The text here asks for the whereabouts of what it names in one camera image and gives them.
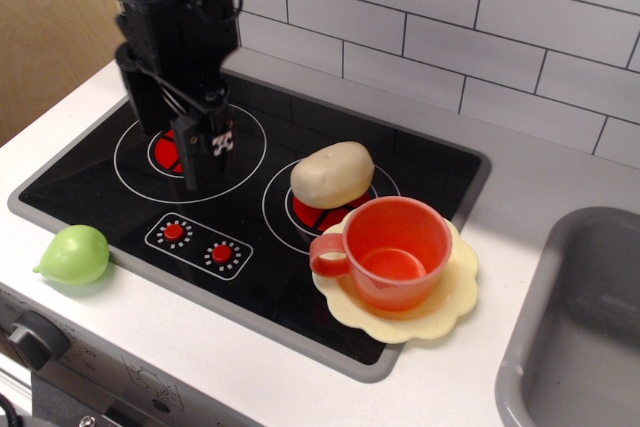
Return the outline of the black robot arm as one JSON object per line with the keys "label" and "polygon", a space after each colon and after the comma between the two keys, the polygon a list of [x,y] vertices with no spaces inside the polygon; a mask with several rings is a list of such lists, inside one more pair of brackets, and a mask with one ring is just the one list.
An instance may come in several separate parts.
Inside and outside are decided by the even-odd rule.
{"label": "black robot arm", "polygon": [[238,48],[243,0],[117,0],[115,59],[143,131],[174,133],[188,189],[213,186],[234,149],[221,69]]}

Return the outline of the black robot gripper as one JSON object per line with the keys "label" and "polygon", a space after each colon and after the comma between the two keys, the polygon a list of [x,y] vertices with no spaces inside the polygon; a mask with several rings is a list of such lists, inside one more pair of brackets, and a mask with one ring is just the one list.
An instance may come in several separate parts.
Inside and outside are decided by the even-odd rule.
{"label": "black robot gripper", "polygon": [[221,66],[237,48],[239,0],[119,0],[126,42],[118,51],[143,131],[171,123],[186,187],[227,173],[235,119]]}

